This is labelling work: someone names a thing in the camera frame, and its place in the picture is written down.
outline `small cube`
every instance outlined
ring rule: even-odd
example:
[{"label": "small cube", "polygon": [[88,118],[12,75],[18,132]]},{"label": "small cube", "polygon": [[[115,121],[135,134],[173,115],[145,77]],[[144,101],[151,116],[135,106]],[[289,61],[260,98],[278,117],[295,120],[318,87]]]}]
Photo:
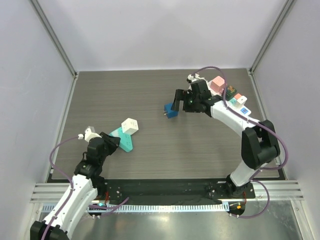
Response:
[{"label": "small cube", "polygon": [[164,105],[164,115],[166,115],[168,119],[178,116],[178,111],[172,111],[171,107],[172,107],[172,103],[168,103]]},{"label": "small cube", "polygon": [[237,93],[235,96],[234,96],[234,98],[236,99],[236,100],[238,100],[239,98],[241,98],[241,94],[240,93]]},{"label": "small cube", "polygon": [[237,99],[236,99],[235,97],[232,98],[232,99],[230,100],[230,103],[231,103],[232,105],[236,105]]},{"label": "small cube", "polygon": [[225,86],[225,80],[220,76],[217,76],[216,78],[214,78],[210,84],[210,88],[216,93],[221,93],[224,89],[224,86]]},{"label": "small cube", "polygon": [[247,98],[245,96],[241,96],[240,98],[238,98],[236,100],[235,107],[236,108],[243,107],[245,105],[246,101],[247,101]]},{"label": "small cube", "polygon": [[225,99],[227,101],[230,101],[235,95],[237,94],[237,89],[235,89],[233,86],[228,85],[225,92]]},{"label": "small cube", "polygon": [[123,123],[121,123],[121,127],[122,132],[129,135],[132,135],[139,130],[137,120],[132,118],[127,118]]}]

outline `red wire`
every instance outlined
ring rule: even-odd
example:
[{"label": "red wire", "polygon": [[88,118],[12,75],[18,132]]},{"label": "red wire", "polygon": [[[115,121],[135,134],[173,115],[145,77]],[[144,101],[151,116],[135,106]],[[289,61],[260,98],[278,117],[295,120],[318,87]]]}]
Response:
[{"label": "red wire", "polygon": [[105,193],[105,201],[104,201],[104,204],[107,204],[107,201],[109,200],[109,192],[107,191]]},{"label": "red wire", "polygon": [[243,192],[243,197],[244,197],[244,205],[246,205],[246,203],[247,203],[247,197],[246,197],[246,192],[245,192],[245,191]]}]

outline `white block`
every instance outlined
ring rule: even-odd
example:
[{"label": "white block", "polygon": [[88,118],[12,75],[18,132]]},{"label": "white block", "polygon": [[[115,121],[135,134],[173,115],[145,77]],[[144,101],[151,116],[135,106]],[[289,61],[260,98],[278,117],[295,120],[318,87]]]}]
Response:
[{"label": "white block", "polygon": [[122,132],[129,135],[132,135],[139,130],[137,120],[134,120],[132,118],[127,118],[123,123],[121,123],[121,127]]},{"label": "white block", "polygon": [[239,97],[235,102],[235,107],[236,108],[243,107],[245,105],[246,101],[247,101],[247,98],[245,96]]}]

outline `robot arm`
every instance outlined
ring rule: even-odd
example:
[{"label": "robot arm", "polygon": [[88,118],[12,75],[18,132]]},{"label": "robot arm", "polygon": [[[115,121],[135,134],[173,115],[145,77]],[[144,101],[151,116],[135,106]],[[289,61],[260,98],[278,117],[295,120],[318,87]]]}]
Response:
[{"label": "robot arm", "polygon": [[259,168],[264,167],[280,154],[278,140],[264,129],[249,123],[248,120],[260,123],[272,131],[275,131],[275,128],[268,120],[261,122],[249,117],[251,112],[243,105],[234,107],[229,102],[229,106],[246,120],[232,113],[224,105],[221,95],[210,88],[211,82],[200,78],[198,74],[189,75],[187,82],[190,83],[187,90],[175,91],[171,110],[178,112],[180,101],[183,101],[182,109],[185,112],[206,113],[209,117],[226,124],[241,137],[242,161],[226,178],[226,189],[230,197],[239,196]]},{"label": "robot arm", "polygon": [[73,188],[71,185],[68,187],[58,204],[42,222],[33,223],[30,239],[42,239],[46,228],[48,231],[44,239],[71,239],[88,205],[106,193],[105,179],[99,175],[106,157],[118,148],[120,138],[109,136],[104,132],[95,133],[93,127],[88,127],[84,135],[79,135],[79,139],[83,138],[89,144],[87,152],[83,153],[83,159],[75,168],[72,177]]}]

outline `light blue block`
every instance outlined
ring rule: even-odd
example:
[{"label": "light blue block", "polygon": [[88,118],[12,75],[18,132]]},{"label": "light blue block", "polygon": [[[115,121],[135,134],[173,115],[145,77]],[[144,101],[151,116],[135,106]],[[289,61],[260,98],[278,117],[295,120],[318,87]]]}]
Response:
[{"label": "light blue block", "polygon": [[237,99],[232,98],[229,102],[232,103],[232,105],[236,105]]},{"label": "light blue block", "polygon": [[125,152],[129,153],[134,149],[131,136],[129,134],[123,133],[122,127],[119,127],[116,130],[112,131],[109,135],[112,137],[120,138],[119,147],[122,148]]}]

